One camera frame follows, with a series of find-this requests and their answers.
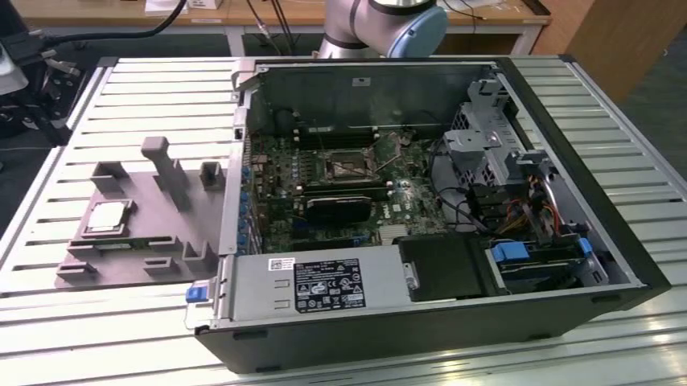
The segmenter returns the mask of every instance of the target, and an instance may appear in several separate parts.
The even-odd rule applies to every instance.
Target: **barcode sticker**
[[[290,271],[294,269],[294,263],[297,259],[293,257],[282,259],[270,259],[267,269],[271,271]]]

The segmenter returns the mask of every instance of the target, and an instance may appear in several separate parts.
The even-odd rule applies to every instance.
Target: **wooden table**
[[[282,32],[270,2],[253,0],[261,17],[275,33]],[[326,0],[282,0],[285,14],[295,34],[325,32]],[[160,23],[146,17],[143,0],[12,0],[30,25],[55,34],[100,31],[140,31]],[[505,0],[499,6],[475,8],[486,18],[449,12],[450,34],[518,35],[513,53],[529,54],[550,17],[535,15],[522,0]],[[246,56],[243,35],[261,33],[246,0],[224,0],[218,10],[191,9],[164,31],[172,34],[223,34],[234,56]]]

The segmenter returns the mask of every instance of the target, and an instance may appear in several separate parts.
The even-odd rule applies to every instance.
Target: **motherboard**
[[[413,129],[338,136],[309,128],[250,144],[265,253],[391,244],[446,232],[429,181],[429,147]]]

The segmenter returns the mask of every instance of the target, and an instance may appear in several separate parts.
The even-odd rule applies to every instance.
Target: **aluminum extrusion table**
[[[687,376],[687,186],[575,63],[514,57],[674,288],[563,337],[238,376],[191,336],[187,284],[54,289],[99,161],[152,171],[139,151],[166,135],[184,169],[228,162],[232,58],[120,59],[96,69],[68,147],[55,149],[0,242],[0,384],[643,384]],[[538,140],[529,122],[522,122]]]

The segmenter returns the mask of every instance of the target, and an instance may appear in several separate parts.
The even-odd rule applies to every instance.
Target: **power cable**
[[[60,44],[68,42],[79,42],[84,40],[106,40],[106,39],[143,39],[150,38],[151,36],[158,35],[160,32],[166,30],[167,27],[174,23],[174,20],[179,17],[182,10],[184,9],[187,0],[179,0],[179,4],[176,8],[174,8],[172,13],[164,19],[164,21],[155,27],[152,30],[143,32],[102,32],[102,33],[91,33],[91,34],[75,34],[66,36],[55,36],[46,38],[46,48],[55,47]]]
[[[282,26],[283,34],[287,37],[289,54],[293,55],[295,44],[294,44],[294,36],[291,35],[291,27],[289,26],[287,16],[283,13],[282,3],[279,2],[279,0],[271,0],[271,3],[273,3],[273,9],[275,10],[275,14],[278,16],[279,26]]]
[[[270,29],[267,28],[267,24],[262,21],[262,17],[258,14],[258,11],[254,7],[254,3],[251,0],[246,0],[249,3],[250,12],[254,14],[254,19],[257,20],[258,28],[261,29],[262,34],[266,36],[267,41],[273,45],[275,51],[278,52],[279,56],[283,56],[282,50],[279,49],[278,44],[275,43],[275,39],[273,38],[273,34],[270,33]]]
[[[465,12],[457,10],[450,4],[449,4],[449,1],[447,0],[443,0],[443,3],[446,4],[447,8],[455,12],[457,14],[462,14],[465,16],[470,16],[470,19],[473,20],[473,35],[470,37],[470,42],[469,42],[469,51],[470,53],[473,53],[473,46],[474,46],[474,42],[475,42],[475,35],[477,35],[477,21],[478,20],[487,20],[487,18],[482,17],[482,16],[478,16],[475,15],[475,7],[469,4],[466,2],[466,0],[461,0],[461,2],[470,8],[470,13],[466,14]]]

